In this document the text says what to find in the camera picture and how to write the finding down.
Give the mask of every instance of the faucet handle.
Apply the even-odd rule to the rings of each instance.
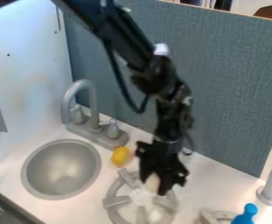
[[[71,109],[73,122],[75,124],[83,124],[87,121],[87,116],[82,111],[81,106],[79,104],[75,104],[75,106]]]
[[[119,128],[115,119],[110,120],[110,124],[107,129],[107,137],[111,139],[116,139],[119,137]]]
[[[107,128],[107,137],[109,137],[111,139],[116,139],[116,138],[119,137],[120,130],[119,130],[119,127],[117,125],[116,119],[111,118],[107,122],[99,122],[99,125],[100,126],[106,126],[106,125],[108,125],[108,128]]]

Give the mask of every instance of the cable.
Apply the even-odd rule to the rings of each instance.
[[[128,89],[126,88],[126,85],[125,85],[125,82],[124,82],[124,79],[122,77],[122,73],[119,69],[119,66],[118,66],[118,63],[115,59],[115,55],[114,55],[114,52],[113,52],[113,48],[112,46],[109,44],[109,42],[107,40],[104,40],[103,41],[103,45],[106,49],[106,52],[107,52],[107,55],[108,55],[108,59],[109,59],[109,62],[112,66],[112,69],[114,71],[114,74],[115,74],[115,78],[117,80],[117,83],[121,89],[121,92],[122,92],[122,95],[125,99],[125,101],[128,103],[128,105],[137,113],[137,114],[142,114],[143,112],[145,112],[146,110],[146,106],[147,106],[147,102],[149,100],[149,96],[146,95],[144,98],[143,98],[143,101],[141,103],[141,106],[140,108],[137,107],[137,105],[135,104],[135,102],[133,101],[133,99],[131,98],[130,94],[129,94],[129,91]]]

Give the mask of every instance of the white wall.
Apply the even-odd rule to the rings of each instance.
[[[59,103],[71,82],[60,21],[61,31],[50,0],[0,9],[0,107],[9,130],[0,133],[0,159],[59,125]]]

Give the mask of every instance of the gray wall panel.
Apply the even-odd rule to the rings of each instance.
[[[155,0],[123,3],[152,42],[169,44],[178,74],[191,87],[197,151],[259,177],[272,146],[272,21]],[[94,82],[99,110],[152,131],[153,103],[135,115],[99,41],[71,18],[66,28],[73,76]],[[87,105],[87,93],[78,101]]]

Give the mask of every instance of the faucet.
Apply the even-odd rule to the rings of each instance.
[[[71,108],[73,98],[82,89],[89,91],[91,116],[88,120],[79,104],[75,104]],[[90,80],[77,80],[64,94],[61,105],[62,123],[66,125],[68,131],[85,137],[106,149],[113,150],[118,146],[125,145],[129,140],[127,133],[118,128],[117,122],[113,118],[107,122],[100,122],[97,104],[97,94],[93,82]]]
[[[61,104],[61,119],[62,123],[68,125],[72,118],[71,118],[71,102],[73,98],[82,90],[88,89],[89,91],[89,101],[90,101],[90,130],[93,132],[101,131],[102,127],[99,124],[99,113],[97,110],[97,93],[95,86],[92,81],[90,80],[77,80],[74,82],[69,89],[66,91],[63,101]]]

